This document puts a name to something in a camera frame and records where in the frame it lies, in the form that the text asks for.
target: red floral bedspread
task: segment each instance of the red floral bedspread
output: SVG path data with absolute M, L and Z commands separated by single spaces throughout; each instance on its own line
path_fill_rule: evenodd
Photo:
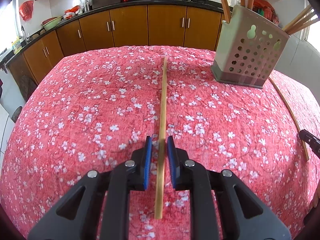
M 1 204 L 20 232 L 31 227 L 87 171 L 108 171 L 152 135 L 150 186 L 132 192 L 130 239 L 190 239 L 189 194 L 165 173 L 164 218 L 154 220 L 162 64 L 168 57 L 167 135 L 207 169 L 231 169 L 289 227 L 302 227 L 319 180 L 279 95 L 216 82 L 215 53 L 181 47 L 121 47 L 66 57 L 27 102 L 5 153 Z M 272 79 L 301 125 L 320 136 L 320 107 L 298 82 Z

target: wooden cabinet door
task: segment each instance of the wooden cabinet door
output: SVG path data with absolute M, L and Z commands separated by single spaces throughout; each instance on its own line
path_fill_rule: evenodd
M 42 40 L 37 41 L 23 52 L 29 67 L 38 84 L 52 69 L 47 53 L 45 52 Z
M 149 45 L 183 46 L 186 6 L 148 5 Z
M 65 57 L 86 51 L 79 20 L 58 28 L 57 35 Z
M 147 6 L 137 5 L 110 10 L 115 47 L 148 45 Z
M 218 47 L 218 43 L 219 43 L 219 39 L 220 39 L 220 34 L 221 34 L 222 21 L 225 21 L 225 20 L 226 20 L 226 18 L 224 17 L 224 14 L 222 14 L 221 21 L 220 21 L 220 27 L 219 27 L 219 33 L 218 33 L 218 37 L 217 37 L 216 46 L 214 47 L 214 51 L 217 51 L 217 47 Z
M 21 77 L 27 76 L 31 78 L 36 84 L 38 84 L 36 78 L 34 77 L 33 73 L 31 72 L 29 65 L 24 57 L 23 53 L 20 55 L 15 56 L 8 65 L 8 68 L 18 84 L 19 88 L 22 88 L 21 84 Z
M 188 7 L 184 47 L 214 50 L 221 13 Z
M 55 65 L 57 65 L 58 62 L 63 59 L 63 53 L 56 31 L 52 31 L 44 36 L 42 38 L 42 43 L 52 67 L 55 67 Z
M 95 13 L 79 20 L 87 50 L 112 48 L 112 26 L 109 11 Z

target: utensil holder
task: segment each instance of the utensil holder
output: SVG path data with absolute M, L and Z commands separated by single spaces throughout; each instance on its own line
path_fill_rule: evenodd
M 211 71 L 218 82 L 262 89 L 289 37 L 263 16 L 235 5 L 230 23 L 222 22 Z

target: red plastic bag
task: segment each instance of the red plastic bag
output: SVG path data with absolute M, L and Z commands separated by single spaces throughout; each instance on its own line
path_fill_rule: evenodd
M 81 9 L 82 7 L 80 5 L 76 5 L 73 8 L 71 8 L 70 10 L 65 10 L 64 14 L 66 14 L 67 12 L 73 12 L 76 13 L 77 10 Z
M 26 1 L 19 7 L 19 14 L 24 21 L 32 18 L 33 0 Z

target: faucet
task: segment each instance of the faucet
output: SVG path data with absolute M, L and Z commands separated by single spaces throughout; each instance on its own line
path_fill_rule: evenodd
M 28 43 L 28 39 L 29 39 L 30 37 L 27 37 L 26 32 L 24 31 L 24 27 L 23 27 L 23 25 L 21 25 L 21 30 L 22 30 L 23 37 L 24 37 L 24 39 L 25 39 L 26 43 Z

